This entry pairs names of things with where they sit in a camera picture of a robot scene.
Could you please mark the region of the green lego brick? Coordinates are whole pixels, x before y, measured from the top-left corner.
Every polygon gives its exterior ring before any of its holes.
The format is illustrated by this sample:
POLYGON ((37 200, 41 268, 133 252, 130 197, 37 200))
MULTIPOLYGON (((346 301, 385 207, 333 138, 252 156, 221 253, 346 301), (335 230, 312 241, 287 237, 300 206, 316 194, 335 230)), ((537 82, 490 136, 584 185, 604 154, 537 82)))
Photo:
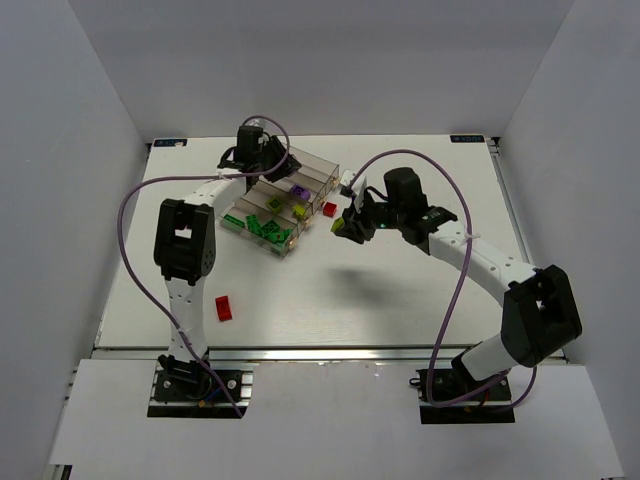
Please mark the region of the green lego brick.
POLYGON ((245 227, 245 223, 240 220, 239 218, 230 215, 230 214, 226 214, 223 219, 230 225, 234 225, 235 227, 241 228, 243 229, 245 227))

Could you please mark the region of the red lego brick front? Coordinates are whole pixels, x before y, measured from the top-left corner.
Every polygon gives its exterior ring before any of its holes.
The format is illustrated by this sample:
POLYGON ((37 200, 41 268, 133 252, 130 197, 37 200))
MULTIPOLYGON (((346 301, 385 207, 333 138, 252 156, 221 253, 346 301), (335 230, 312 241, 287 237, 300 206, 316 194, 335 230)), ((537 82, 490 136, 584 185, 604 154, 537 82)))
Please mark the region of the red lego brick front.
POLYGON ((233 319, 231 304, 228 296, 216 297, 215 307, 217 317, 220 322, 226 322, 233 319))

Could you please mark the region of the red square lego brick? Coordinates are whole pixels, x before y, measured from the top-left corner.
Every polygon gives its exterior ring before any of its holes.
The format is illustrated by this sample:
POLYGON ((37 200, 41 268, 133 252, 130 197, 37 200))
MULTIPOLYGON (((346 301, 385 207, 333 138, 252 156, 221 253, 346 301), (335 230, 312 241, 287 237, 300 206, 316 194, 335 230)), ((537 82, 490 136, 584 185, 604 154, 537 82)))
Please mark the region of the red square lego brick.
POLYGON ((325 202, 323 204, 322 213, 326 217, 333 218, 337 211, 337 205, 332 202, 325 202))

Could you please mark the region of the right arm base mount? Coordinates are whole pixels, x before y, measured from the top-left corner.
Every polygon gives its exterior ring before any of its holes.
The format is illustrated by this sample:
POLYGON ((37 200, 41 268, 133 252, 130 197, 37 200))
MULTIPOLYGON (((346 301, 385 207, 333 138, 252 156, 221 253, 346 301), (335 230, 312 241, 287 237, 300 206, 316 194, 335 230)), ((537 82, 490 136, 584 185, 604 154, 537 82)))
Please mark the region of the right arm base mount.
MULTIPOLYGON (((427 369, 417 370, 409 386, 418 392, 420 421, 423 425, 512 424, 515 422, 512 394, 507 379, 490 389, 455 405, 436 408, 427 397, 427 369)), ((432 396, 436 403, 453 400, 480 387, 468 382, 453 369, 435 369, 432 396)))

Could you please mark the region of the green square lego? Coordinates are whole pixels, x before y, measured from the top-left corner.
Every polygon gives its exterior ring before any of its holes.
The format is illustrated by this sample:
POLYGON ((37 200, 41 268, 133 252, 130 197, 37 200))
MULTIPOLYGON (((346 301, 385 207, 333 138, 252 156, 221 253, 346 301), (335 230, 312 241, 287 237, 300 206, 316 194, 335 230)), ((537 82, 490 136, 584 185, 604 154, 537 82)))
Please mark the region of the green square lego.
POLYGON ((256 215, 254 215, 254 214, 248 215, 246 217, 246 224, 247 224, 248 230, 251 233, 253 233, 255 235, 258 235, 258 236, 262 235, 262 233, 261 233, 262 225, 261 225, 261 223, 260 223, 260 221, 259 221, 259 219, 258 219, 258 217, 256 215))

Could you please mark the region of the green and lime lego stack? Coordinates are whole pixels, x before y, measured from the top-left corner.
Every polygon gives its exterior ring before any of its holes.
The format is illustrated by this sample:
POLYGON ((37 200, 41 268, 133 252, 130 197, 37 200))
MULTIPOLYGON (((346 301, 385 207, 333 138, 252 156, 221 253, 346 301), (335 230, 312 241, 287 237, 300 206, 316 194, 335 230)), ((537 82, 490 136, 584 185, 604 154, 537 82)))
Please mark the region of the green and lime lego stack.
POLYGON ((292 207, 292 213, 295 218, 302 220, 306 218, 306 209, 300 205, 295 205, 292 207))

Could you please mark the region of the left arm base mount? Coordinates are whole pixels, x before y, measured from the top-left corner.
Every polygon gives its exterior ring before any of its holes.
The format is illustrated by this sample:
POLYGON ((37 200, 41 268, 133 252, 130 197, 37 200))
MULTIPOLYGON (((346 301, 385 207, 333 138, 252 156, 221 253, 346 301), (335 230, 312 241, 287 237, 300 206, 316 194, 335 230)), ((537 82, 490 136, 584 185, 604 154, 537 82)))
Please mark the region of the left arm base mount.
MULTIPOLYGON (((253 386, 253 372, 223 369, 218 375, 239 411, 248 408, 253 386)), ((205 376, 199 386, 171 379, 158 368, 154 376, 147 407, 148 418, 235 419, 240 416, 228 401, 219 384, 205 376)))

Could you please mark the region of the lime square lego brick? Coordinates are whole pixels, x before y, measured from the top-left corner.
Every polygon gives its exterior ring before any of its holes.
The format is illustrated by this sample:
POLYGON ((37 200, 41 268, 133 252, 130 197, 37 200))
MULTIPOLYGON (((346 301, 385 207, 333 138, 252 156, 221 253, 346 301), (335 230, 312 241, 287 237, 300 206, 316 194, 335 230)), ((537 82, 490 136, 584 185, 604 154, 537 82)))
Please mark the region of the lime square lego brick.
POLYGON ((277 197, 272 197, 266 202, 267 207, 274 213, 278 213, 282 209, 282 202, 277 197))

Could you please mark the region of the green slope lego small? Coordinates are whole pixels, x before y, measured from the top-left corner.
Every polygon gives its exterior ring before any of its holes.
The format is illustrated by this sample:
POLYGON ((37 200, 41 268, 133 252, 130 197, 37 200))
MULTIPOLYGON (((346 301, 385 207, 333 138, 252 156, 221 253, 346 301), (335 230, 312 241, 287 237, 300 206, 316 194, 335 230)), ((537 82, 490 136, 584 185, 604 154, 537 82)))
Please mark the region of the green slope lego small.
POLYGON ((278 233, 278 242, 284 242, 287 240, 287 238, 291 235, 292 230, 291 229, 285 229, 285 230, 281 230, 278 233))

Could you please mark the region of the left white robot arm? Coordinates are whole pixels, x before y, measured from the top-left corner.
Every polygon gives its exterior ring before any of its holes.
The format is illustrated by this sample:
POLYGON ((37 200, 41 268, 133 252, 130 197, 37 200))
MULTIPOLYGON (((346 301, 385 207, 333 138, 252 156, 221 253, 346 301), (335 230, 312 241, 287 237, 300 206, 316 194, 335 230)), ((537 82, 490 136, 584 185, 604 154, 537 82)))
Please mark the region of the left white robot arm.
POLYGON ((169 295, 171 341, 159 363, 169 378, 199 384, 206 371, 204 286, 216 260, 216 219, 259 179, 274 183, 301 167, 282 141, 251 125, 239 127, 236 145, 222 155, 217 180, 160 205, 153 259, 169 295))

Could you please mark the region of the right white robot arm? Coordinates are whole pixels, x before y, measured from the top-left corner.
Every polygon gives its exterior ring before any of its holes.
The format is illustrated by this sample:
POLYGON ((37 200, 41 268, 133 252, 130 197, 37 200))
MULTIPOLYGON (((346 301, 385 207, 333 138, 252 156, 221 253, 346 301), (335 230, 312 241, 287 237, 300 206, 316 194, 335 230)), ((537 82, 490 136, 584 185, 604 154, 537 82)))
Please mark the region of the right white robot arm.
POLYGON ((366 181, 345 171, 341 193, 351 203, 332 231, 363 244, 378 230, 397 230, 408 244, 464 272, 498 302, 499 332, 452 363, 464 378, 482 382, 518 365, 532 368, 582 334, 564 270, 517 261, 472 237, 455 214, 428 202, 417 174, 408 167, 388 171, 384 183, 385 194, 374 200, 366 181))

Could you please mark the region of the green square lego upside-down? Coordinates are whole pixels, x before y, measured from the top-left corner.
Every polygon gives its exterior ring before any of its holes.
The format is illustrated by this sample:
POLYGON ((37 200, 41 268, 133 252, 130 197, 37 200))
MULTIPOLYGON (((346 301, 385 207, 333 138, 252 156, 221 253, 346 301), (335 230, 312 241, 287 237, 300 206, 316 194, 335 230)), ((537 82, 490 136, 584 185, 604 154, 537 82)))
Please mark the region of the green square lego upside-down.
POLYGON ((261 227, 261 233, 264 237, 279 233, 280 231, 281 227, 275 220, 269 220, 261 227))

